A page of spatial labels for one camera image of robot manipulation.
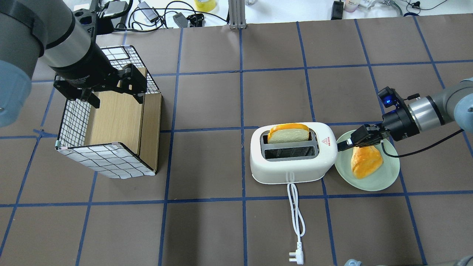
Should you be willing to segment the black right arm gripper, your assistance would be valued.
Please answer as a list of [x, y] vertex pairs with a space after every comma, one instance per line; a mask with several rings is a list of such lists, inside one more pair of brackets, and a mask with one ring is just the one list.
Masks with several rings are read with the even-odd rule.
[[353, 147], [377, 145], [389, 137], [401, 141], [419, 133], [420, 129], [408, 108], [396, 108], [385, 113], [381, 123], [360, 126], [350, 135], [350, 141], [340, 141], [337, 148], [338, 152], [342, 152]]

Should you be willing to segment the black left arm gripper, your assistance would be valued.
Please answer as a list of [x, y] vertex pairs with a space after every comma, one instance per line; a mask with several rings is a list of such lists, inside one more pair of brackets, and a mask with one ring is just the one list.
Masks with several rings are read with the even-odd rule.
[[79, 98], [94, 108], [100, 108], [100, 99], [93, 91], [112, 90], [133, 96], [137, 103], [144, 103], [147, 92], [147, 69], [127, 64], [121, 69], [113, 67], [105, 55], [89, 55], [65, 67], [53, 67], [63, 80], [54, 81], [54, 87], [65, 98]]

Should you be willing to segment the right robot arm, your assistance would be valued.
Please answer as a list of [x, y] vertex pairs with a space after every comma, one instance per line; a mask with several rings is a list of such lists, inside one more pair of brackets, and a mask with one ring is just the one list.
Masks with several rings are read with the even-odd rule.
[[[464, 80], [435, 95], [402, 98], [388, 86], [377, 94], [385, 108], [383, 121], [364, 124], [348, 134], [346, 140], [333, 140], [324, 123], [283, 123], [269, 126], [256, 136], [256, 151], [269, 161], [315, 158], [345, 150], [385, 149], [383, 141], [400, 141], [446, 123], [456, 122], [457, 133], [472, 131], [472, 81]], [[83, 146], [115, 145], [142, 160], [157, 150], [161, 114], [161, 95], [131, 96], [106, 91], [91, 94], [85, 102]]]

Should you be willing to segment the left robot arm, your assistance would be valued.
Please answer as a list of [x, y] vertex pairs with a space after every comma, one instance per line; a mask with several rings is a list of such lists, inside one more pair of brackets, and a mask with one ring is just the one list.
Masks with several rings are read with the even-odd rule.
[[39, 59], [55, 71], [54, 87], [67, 100], [99, 108], [94, 93], [114, 91], [144, 102], [146, 77], [132, 64], [114, 68], [96, 44], [125, 11], [104, 16], [99, 5], [72, 11], [62, 0], [2, 0], [0, 6], [1, 127], [17, 120]]

